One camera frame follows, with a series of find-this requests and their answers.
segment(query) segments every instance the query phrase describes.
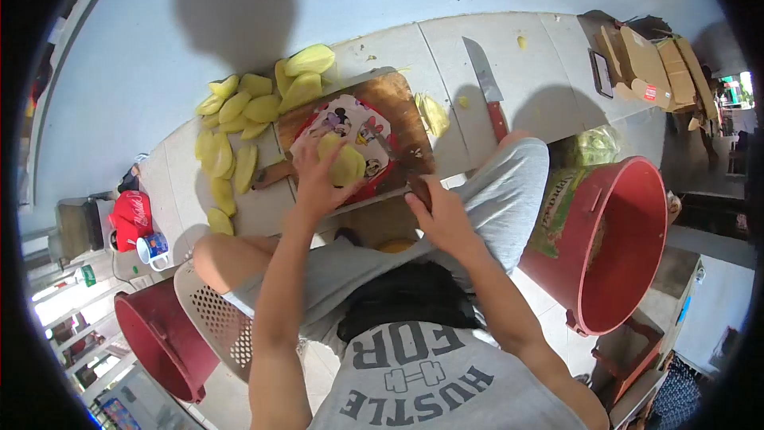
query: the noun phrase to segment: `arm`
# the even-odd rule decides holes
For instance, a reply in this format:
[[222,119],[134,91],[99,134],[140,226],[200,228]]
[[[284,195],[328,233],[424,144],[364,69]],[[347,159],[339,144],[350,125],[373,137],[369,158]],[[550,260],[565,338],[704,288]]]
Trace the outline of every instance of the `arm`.
[[296,154],[300,176],[295,207],[286,216],[281,240],[268,264],[252,321],[252,367],[249,377],[251,428],[302,429],[312,419],[296,346],[302,321],[305,260],[321,217],[350,197],[355,186],[334,188],[329,158],[319,161],[318,137]]
[[467,270],[493,338],[504,351],[519,358],[589,429],[609,428],[597,397],[571,377],[565,362],[546,343],[539,320],[520,291],[472,229],[461,198],[445,190],[436,177],[425,180],[433,197],[432,214],[411,193],[406,195],[406,202],[427,238]]

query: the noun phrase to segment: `white perforated basket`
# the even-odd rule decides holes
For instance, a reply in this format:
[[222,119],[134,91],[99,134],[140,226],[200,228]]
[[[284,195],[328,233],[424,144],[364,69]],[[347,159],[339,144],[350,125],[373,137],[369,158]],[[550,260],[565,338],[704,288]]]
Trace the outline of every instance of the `white perforated basket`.
[[221,362],[245,383],[252,362],[252,320],[194,272],[193,259],[175,273],[175,294],[196,330]]

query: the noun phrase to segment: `hand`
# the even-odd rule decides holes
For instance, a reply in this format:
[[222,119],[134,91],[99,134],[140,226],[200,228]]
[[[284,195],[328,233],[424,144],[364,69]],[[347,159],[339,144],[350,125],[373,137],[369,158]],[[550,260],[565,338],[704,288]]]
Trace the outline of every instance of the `hand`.
[[427,212],[424,203],[413,193],[406,193],[405,198],[427,239],[457,259],[476,244],[482,244],[459,195],[441,186],[437,176],[422,175],[422,179],[433,198],[433,212]]
[[311,226],[317,225],[322,217],[334,211],[365,183],[363,179],[359,179],[353,185],[344,188],[335,188],[331,184],[329,168],[337,159],[340,149],[348,142],[339,142],[328,157],[319,160],[318,146],[324,134],[325,132],[315,133],[305,138],[292,160],[300,178],[293,215],[299,220],[306,220]]

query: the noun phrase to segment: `kitchen knife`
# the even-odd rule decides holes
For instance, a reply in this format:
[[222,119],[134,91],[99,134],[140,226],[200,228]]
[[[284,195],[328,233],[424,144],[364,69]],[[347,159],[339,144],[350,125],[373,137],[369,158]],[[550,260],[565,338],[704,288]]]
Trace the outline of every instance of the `kitchen knife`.
[[[372,136],[377,139],[377,142],[382,146],[382,149],[384,149],[384,152],[387,153],[387,157],[390,158],[391,161],[397,161],[401,166],[404,166],[403,161],[398,157],[398,153],[395,152],[390,145],[390,142],[382,136],[382,133],[378,132],[374,127],[370,127],[367,122],[364,122],[361,126],[369,130]],[[406,169],[406,182],[408,182],[409,188],[411,188],[411,192],[414,196],[418,197],[425,205],[427,211],[433,212],[433,197],[430,196],[427,183],[422,179],[421,174],[413,169]]]
[[485,101],[488,104],[488,116],[491,119],[493,135],[500,142],[507,135],[504,113],[502,113],[501,105],[499,104],[504,97],[501,96],[501,90],[496,85],[496,79],[493,78],[493,72],[491,71],[491,64],[488,63],[488,57],[485,56],[483,48],[477,42],[467,37],[462,37],[462,41],[464,41],[464,47],[470,56],[472,68],[477,75],[477,82],[480,84],[483,96],[485,96]]

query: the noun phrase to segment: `dumbbell graphic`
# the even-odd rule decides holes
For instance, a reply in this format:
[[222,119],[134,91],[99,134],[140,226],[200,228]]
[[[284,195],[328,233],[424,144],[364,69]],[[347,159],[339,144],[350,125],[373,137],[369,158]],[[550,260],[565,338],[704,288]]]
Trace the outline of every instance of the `dumbbell graphic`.
[[395,393],[405,393],[409,390],[409,382],[424,380],[427,387],[434,387],[445,380],[445,373],[440,362],[425,360],[419,362],[419,372],[406,375],[403,369],[393,369],[384,375],[384,386]]

